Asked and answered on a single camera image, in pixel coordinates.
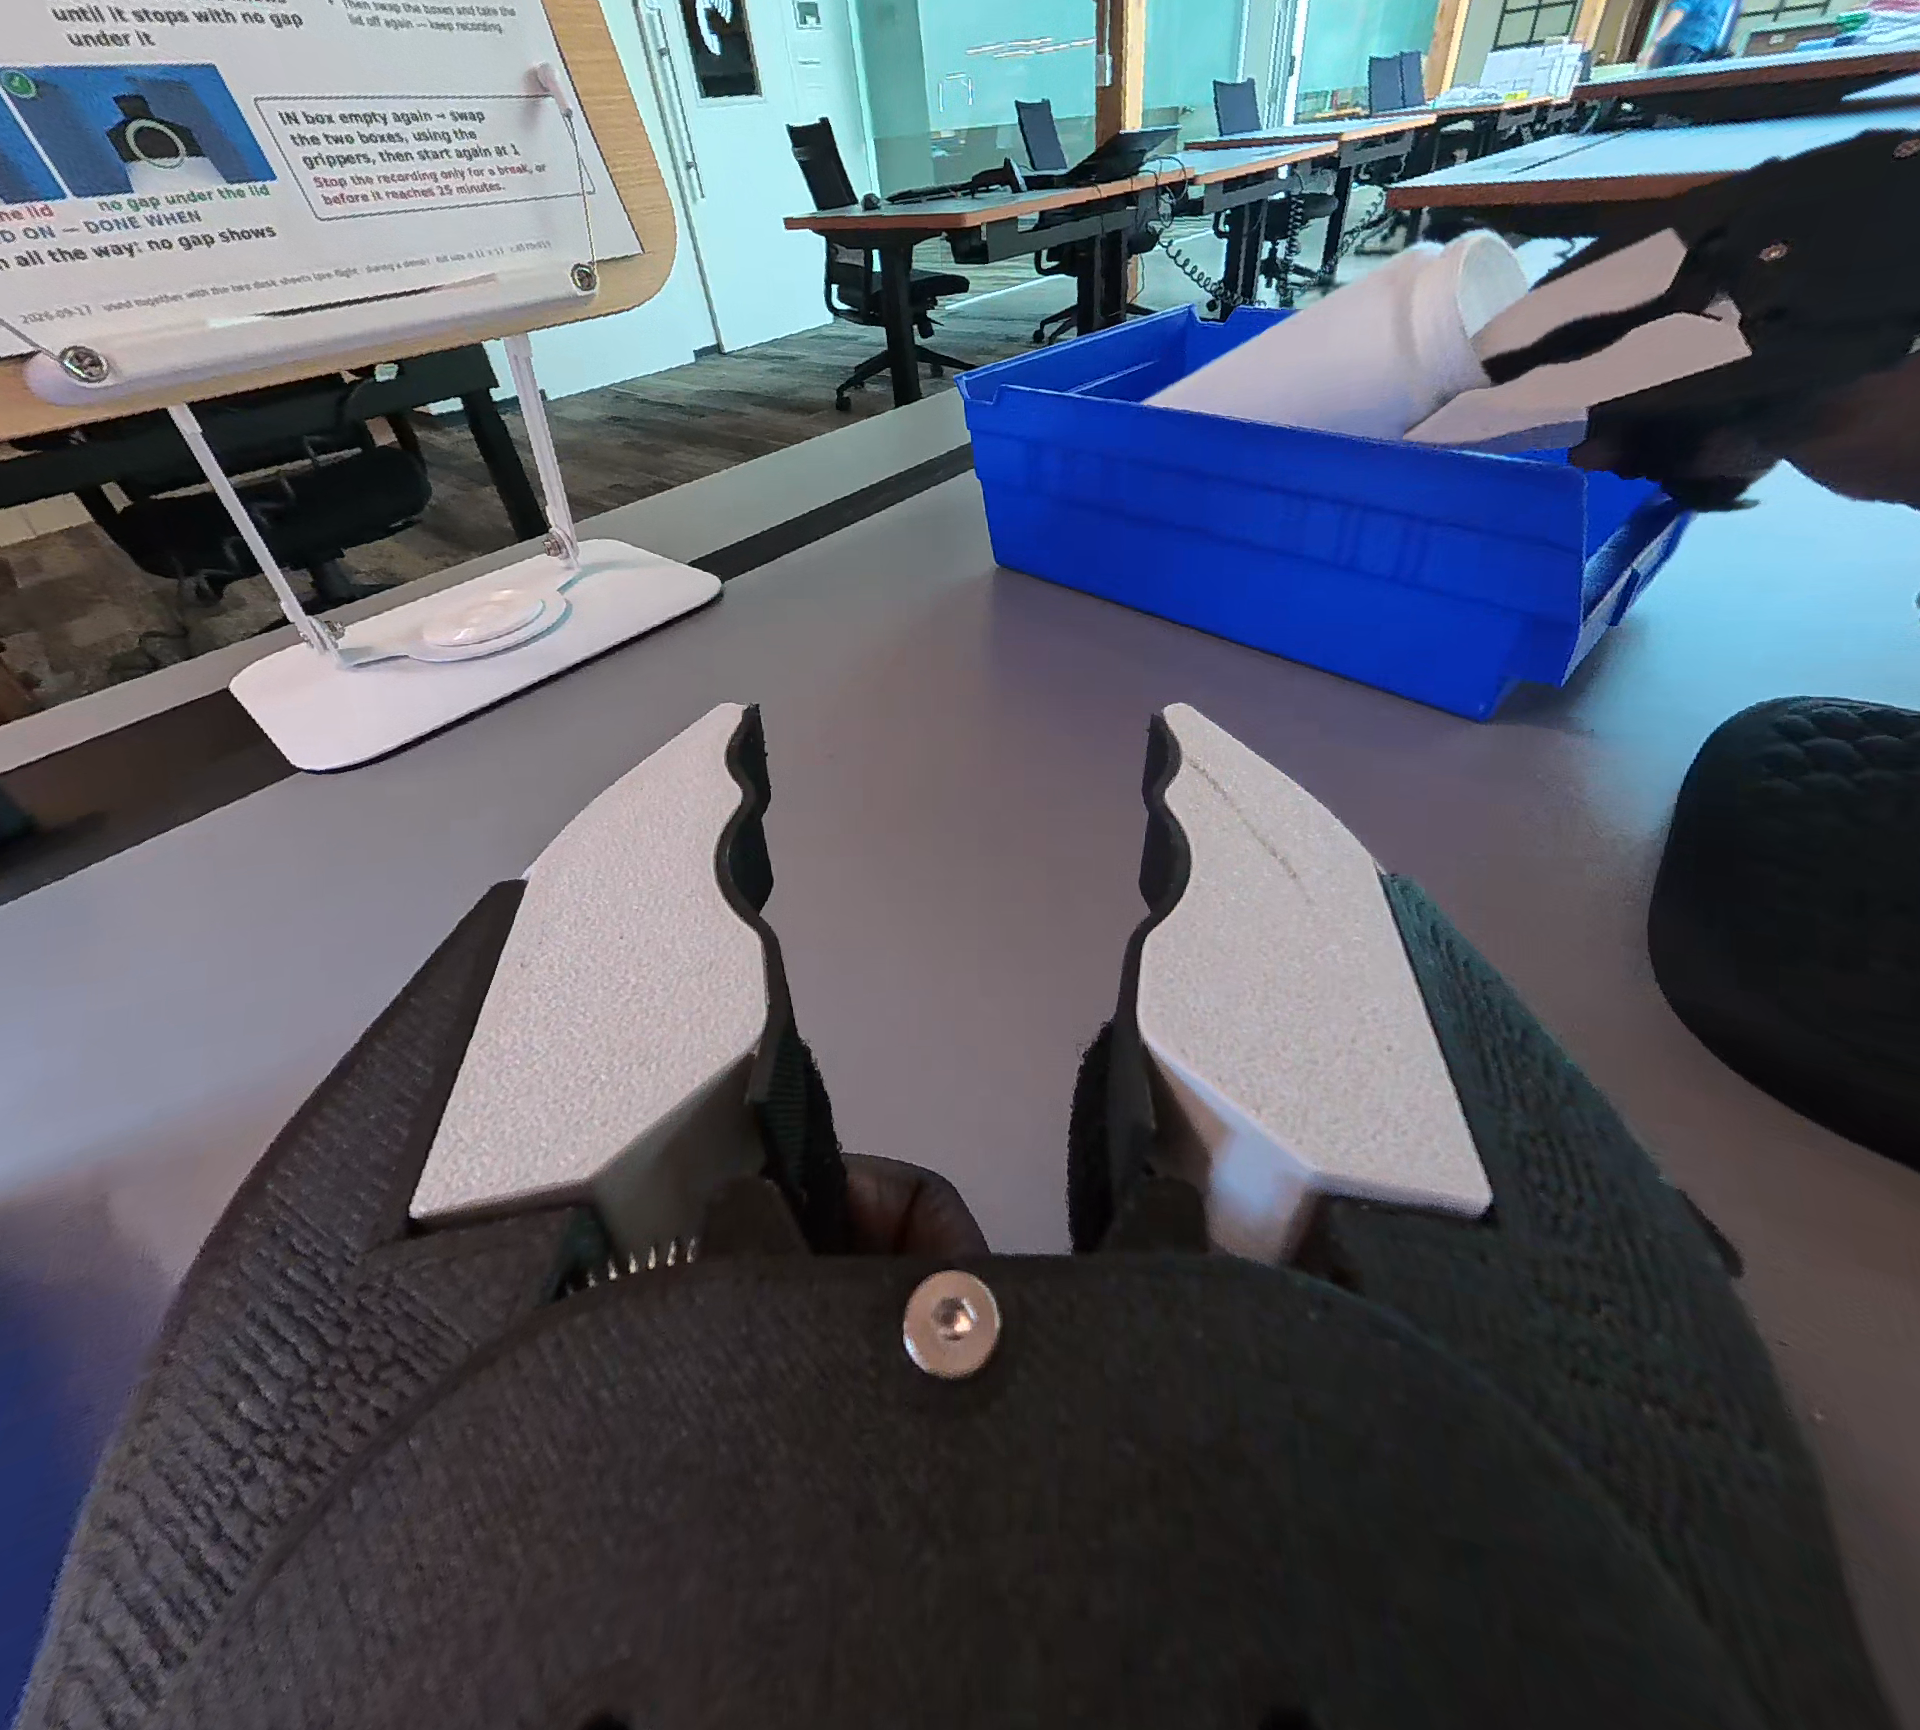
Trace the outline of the white plastic bottle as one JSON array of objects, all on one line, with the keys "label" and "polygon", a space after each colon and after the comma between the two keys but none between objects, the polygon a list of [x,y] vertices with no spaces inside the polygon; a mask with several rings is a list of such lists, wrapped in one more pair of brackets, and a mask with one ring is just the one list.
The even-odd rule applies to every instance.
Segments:
[{"label": "white plastic bottle", "polygon": [[1417,245],[1149,398],[1178,415],[1403,440],[1491,388],[1476,339],[1528,293],[1500,236]]}]

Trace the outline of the black round pad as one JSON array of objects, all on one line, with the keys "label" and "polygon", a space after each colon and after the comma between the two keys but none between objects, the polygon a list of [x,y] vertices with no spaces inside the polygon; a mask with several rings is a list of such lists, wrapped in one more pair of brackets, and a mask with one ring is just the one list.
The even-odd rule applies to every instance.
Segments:
[{"label": "black round pad", "polygon": [[1680,1023],[1759,1092],[1919,1169],[1919,713],[1749,707],[1677,792],[1646,913]]}]

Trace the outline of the black laptop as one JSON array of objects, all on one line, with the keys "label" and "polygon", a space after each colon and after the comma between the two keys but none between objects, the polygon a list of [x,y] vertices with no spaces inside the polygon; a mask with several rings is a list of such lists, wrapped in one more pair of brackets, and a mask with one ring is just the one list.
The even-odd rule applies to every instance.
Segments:
[{"label": "black laptop", "polygon": [[1142,126],[1115,133],[1095,152],[1058,174],[1061,188],[1092,188],[1128,183],[1142,174],[1150,160],[1166,156],[1178,140],[1178,128]]}]

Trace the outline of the wood-top office desk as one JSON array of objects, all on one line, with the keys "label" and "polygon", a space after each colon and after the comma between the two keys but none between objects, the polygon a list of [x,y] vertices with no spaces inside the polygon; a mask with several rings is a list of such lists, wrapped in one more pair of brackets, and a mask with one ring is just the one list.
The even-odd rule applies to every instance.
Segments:
[{"label": "wood-top office desk", "polygon": [[800,213],[782,224],[823,241],[836,234],[872,246],[882,258],[884,378],[897,408],[922,401],[924,366],[915,358],[909,272],[924,245],[943,245],[952,263],[1000,265],[1076,241],[1103,239],[1099,281],[1082,291],[1081,336],[1118,326],[1130,304],[1130,246],[1139,231],[1158,229],[1184,194],[1181,158],[1150,158],[1126,183],[1092,188],[1015,191],[995,186],[973,196],[882,203],[852,211]]},{"label": "wood-top office desk", "polygon": [[1265,265],[1277,266],[1275,296],[1290,309],[1298,291],[1331,293],[1346,255],[1352,199],[1363,174],[1401,173],[1439,111],[1325,119],[1218,134],[1189,147],[1183,203],[1223,233],[1226,245],[1216,311],[1259,304]]}]

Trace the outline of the instruction sign stand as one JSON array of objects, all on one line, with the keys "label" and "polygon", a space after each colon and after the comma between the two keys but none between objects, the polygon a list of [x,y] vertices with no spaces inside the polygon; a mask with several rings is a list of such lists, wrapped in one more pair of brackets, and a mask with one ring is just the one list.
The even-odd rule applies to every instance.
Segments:
[{"label": "instruction sign stand", "polygon": [[[4,444],[164,413],[295,639],[233,696],[302,773],[390,758],[718,600],[576,529],[534,343],[648,302],[676,233],[603,0],[3,0]],[[209,401],[481,345],[546,517],[516,539],[455,401],[419,523],[305,606]]]}]

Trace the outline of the person's left hand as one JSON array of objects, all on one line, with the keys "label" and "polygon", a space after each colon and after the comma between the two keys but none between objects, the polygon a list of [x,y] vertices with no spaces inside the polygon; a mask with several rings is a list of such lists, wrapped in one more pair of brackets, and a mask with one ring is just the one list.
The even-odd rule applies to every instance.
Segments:
[{"label": "person's left hand", "polygon": [[992,1253],[967,1200],[943,1174],[871,1152],[848,1152],[843,1166],[852,1253],[943,1268]]}]

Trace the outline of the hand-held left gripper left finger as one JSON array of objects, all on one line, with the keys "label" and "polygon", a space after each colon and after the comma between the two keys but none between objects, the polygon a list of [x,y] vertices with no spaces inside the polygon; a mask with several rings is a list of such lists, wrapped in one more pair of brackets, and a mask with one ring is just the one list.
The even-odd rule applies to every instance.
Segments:
[{"label": "hand-held left gripper left finger", "polygon": [[616,1259],[687,1259],[770,1159],[757,1090],[790,1002],[761,710],[723,703],[527,868],[409,1218],[586,1207]]}]

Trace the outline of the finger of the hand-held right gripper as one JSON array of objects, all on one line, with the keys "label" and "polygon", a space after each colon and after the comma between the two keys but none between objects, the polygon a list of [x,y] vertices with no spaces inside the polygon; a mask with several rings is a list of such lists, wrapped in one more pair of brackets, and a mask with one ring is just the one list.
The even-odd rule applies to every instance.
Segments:
[{"label": "finger of the hand-held right gripper", "polygon": [[1734,311],[1670,312],[1583,357],[1551,361],[1506,382],[1463,392],[1425,422],[1412,424],[1405,443],[1476,446],[1589,422],[1607,402],[1734,368],[1750,358],[1753,348]]},{"label": "finger of the hand-held right gripper", "polygon": [[1494,388],[1665,388],[1742,363],[1739,307],[1673,226],[1590,246],[1476,334]]}]

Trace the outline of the white door with window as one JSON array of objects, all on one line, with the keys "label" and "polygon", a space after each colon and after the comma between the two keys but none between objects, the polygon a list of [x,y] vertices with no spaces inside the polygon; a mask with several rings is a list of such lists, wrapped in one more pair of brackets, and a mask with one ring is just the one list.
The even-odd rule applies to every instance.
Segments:
[{"label": "white door with window", "polygon": [[782,330],[780,194],[749,0],[641,0],[664,86],[690,242],[716,345]]}]

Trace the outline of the wooden table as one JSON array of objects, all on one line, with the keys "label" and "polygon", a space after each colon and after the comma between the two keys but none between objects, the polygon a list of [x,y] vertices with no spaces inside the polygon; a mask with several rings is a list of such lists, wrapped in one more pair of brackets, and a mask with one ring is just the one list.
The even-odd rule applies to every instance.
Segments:
[{"label": "wooden table", "polygon": [[[307,446],[346,443],[350,428],[398,422],[456,402],[516,539],[541,539],[548,519],[510,435],[492,357],[481,345],[402,358],[390,377],[373,368],[329,373],[203,405],[206,444],[230,477],[291,462]],[[108,420],[65,420],[13,438],[3,460],[3,509],[118,491],[201,489],[198,464],[162,411]]]}]

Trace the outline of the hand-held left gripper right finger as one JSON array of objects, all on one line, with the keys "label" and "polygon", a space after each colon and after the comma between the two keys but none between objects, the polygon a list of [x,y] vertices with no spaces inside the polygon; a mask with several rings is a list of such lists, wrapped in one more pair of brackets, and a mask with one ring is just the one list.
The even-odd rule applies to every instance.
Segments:
[{"label": "hand-held left gripper right finger", "polygon": [[1285,1264],[1331,1200],[1455,1222],[1494,1192],[1377,857],[1198,709],[1158,715],[1133,1029],[1149,1159],[1213,1251]]}]

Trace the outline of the long wood-top table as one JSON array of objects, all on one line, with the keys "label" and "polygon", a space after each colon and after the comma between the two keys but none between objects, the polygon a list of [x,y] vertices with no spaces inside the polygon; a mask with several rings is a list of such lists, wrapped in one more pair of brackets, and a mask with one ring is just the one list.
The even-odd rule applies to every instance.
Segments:
[{"label": "long wood-top table", "polygon": [[1397,183],[1386,203],[1397,213],[1459,216],[1652,204],[1860,137],[1892,137],[1896,152],[1914,156],[1917,134],[1919,75],[1906,72],[1846,97],[1827,115],[1554,134]]}]

